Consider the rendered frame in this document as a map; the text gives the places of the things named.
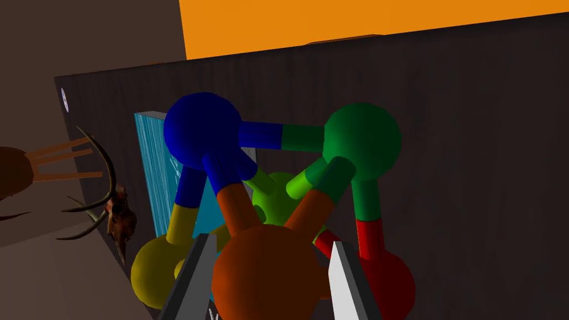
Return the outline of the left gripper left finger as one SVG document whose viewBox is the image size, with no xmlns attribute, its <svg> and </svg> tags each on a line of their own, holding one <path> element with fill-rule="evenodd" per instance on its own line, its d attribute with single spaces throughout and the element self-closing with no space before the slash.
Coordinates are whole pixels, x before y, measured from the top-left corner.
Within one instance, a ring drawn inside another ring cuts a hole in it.
<svg viewBox="0 0 569 320">
<path fill-rule="evenodd" d="M 199 234 L 184 260 L 158 320 L 204 320 L 211 294 L 217 236 Z"/>
</svg>

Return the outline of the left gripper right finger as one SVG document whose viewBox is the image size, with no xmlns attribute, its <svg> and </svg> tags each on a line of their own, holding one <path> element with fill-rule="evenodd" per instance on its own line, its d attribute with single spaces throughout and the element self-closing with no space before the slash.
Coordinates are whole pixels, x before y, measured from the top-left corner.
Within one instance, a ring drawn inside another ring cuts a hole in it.
<svg viewBox="0 0 569 320">
<path fill-rule="evenodd" d="M 328 278 L 335 320 L 383 320 L 358 254 L 350 243 L 333 243 Z"/>
</svg>

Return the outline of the multicoloured ball-and-stick model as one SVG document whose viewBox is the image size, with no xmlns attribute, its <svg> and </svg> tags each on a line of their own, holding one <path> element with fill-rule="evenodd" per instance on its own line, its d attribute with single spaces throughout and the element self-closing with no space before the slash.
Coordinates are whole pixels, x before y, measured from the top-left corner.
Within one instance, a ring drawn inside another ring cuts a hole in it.
<svg viewBox="0 0 569 320">
<path fill-rule="evenodd" d="M 414 279 L 385 249 L 378 178 L 401 150 L 385 109 L 353 103 L 325 126 L 246 122 L 214 93 L 186 95 L 165 116 L 164 142 L 182 165 L 166 240 L 186 244 L 209 181 L 230 238 L 209 300 L 223 320 L 310 320 L 331 299 L 335 241 L 358 254 L 383 320 L 405 320 Z"/>
</svg>

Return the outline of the brown skull with antlers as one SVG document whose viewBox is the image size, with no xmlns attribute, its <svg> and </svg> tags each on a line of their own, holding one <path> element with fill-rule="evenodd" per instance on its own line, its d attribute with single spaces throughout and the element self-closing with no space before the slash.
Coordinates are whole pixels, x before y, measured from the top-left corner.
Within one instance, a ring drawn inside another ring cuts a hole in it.
<svg viewBox="0 0 569 320">
<path fill-rule="evenodd" d="M 91 214 L 94 208 L 101 205 L 104 205 L 104 208 L 102 213 L 95 217 L 92 225 L 86 230 L 74 236 L 58 238 L 58 240 L 75 241 L 75 239 L 82 238 L 97 229 L 107 218 L 106 234 L 113 239 L 122 264 L 126 264 L 126 244 L 132 238 L 136 229 L 136 213 L 128 206 L 128 196 L 125 188 L 117 184 L 116 171 L 109 155 L 89 133 L 81 128 L 79 131 L 92 143 L 104 160 L 109 177 L 109 191 L 102 199 L 91 204 L 84 204 L 72 197 L 68 197 L 78 204 L 78 207 L 65 209 L 65 212 L 87 212 Z"/>
</svg>

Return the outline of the blue book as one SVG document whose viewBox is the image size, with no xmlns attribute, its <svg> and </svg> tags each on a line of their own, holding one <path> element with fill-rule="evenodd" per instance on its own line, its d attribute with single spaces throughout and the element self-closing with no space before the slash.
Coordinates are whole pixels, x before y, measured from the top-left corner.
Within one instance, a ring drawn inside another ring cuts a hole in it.
<svg viewBox="0 0 569 320">
<path fill-rule="evenodd" d="M 190 219 L 192 226 L 184 229 L 186 244 L 176 246 L 166 240 L 182 165 L 170 155 L 164 143 L 165 116 L 165 113 L 156 111 L 134 115 L 156 237 L 138 251 L 130 281 L 138 299 L 153 309 L 164 306 L 196 235 L 216 234 L 218 251 L 230 238 L 212 187 L 206 181 L 199 211 Z"/>
</svg>

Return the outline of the dark wooden table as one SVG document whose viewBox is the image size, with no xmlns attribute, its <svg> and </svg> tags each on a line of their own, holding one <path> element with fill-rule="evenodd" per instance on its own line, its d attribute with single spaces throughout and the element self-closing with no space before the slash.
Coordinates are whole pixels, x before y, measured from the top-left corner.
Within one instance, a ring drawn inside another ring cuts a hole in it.
<svg viewBox="0 0 569 320">
<path fill-rule="evenodd" d="M 68 134 L 112 158 L 154 236 L 134 114 L 209 91 L 245 121 L 321 126 L 368 102 L 398 121 L 379 181 L 408 320 L 569 320 L 569 12 L 60 76 Z"/>
</svg>

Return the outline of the brown wooden stool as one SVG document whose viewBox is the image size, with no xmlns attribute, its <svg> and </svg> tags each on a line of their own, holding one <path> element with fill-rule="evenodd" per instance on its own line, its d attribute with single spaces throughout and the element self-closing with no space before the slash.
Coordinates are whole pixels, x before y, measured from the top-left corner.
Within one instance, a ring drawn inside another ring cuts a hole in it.
<svg viewBox="0 0 569 320">
<path fill-rule="evenodd" d="M 76 158 L 92 153 L 91 149 L 63 153 L 67 149 L 89 142 L 83 137 L 46 149 L 25 152 L 12 147 L 0 147 L 0 200 L 14 196 L 28 188 L 33 182 L 60 181 L 101 177 L 101 171 L 71 173 L 41 173 L 43 164 Z"/>
</svg>

